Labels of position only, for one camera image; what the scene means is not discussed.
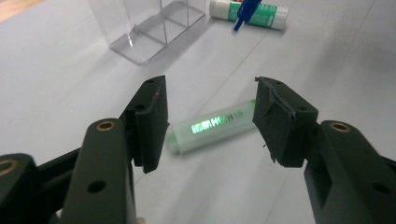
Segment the white table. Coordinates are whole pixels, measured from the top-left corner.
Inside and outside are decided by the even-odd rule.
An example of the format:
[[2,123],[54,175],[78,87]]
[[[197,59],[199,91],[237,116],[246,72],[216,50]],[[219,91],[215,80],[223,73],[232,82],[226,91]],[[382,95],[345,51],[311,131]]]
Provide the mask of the white table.
[[[255,97],[279,79],[319,111],[359,128],[396,160],[396,2],[270,0],[289,7],[283,32],[210,19],[138,67],[107,48],[87,3],[46,2],[0,23],[0,152],[41,164],[80,147],[86,128],[117,118],[140,84],[166,75],[169,121]],[[315,223],[301,169],[273,164],[260,134],[193,151],[163,150],[134,169],[137,214],[156,223]]]

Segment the glue stick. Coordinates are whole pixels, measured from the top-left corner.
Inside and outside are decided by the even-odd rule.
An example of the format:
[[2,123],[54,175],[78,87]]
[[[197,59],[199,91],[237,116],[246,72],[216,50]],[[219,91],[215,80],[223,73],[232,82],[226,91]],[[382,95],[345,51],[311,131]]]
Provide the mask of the glue stick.
[[173,153],[183,153],[254,129],[254,105],[252,100],[172,124],[166,135],[166,147]]
[[[210,0],[209,15],[211,17],[236,21],[241,3],[234,0]],[[289,9],[260,3],[247,24],[283,30]]]

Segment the transparent organizer box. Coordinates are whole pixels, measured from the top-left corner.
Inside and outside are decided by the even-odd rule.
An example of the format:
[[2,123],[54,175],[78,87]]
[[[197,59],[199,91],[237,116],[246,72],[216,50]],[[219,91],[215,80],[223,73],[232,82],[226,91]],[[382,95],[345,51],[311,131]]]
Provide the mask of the transparent organizer box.
[[205,15],[205,0],[88,0],[108,45],[145,64]]

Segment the brown floor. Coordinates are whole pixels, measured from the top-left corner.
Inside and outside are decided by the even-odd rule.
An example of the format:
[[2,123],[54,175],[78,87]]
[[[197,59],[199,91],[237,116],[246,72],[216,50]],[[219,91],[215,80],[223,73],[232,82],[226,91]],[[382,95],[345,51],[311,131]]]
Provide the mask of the brown floor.
[[44,0],[0,0],[0,21],[5,21]]

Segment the blue pen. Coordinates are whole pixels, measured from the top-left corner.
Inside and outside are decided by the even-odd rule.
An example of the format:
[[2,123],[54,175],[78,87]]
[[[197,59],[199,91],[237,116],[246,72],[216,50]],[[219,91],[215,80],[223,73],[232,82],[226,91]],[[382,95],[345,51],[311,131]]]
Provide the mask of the blue pen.
[[243,23],[247,23],[250,21],[254,12],[262,0],[243,0],[241,7],[238,9],[238,20],[235,23],[235,27],[233,28],[234,32],[238,32],[239,28],[241,28]]

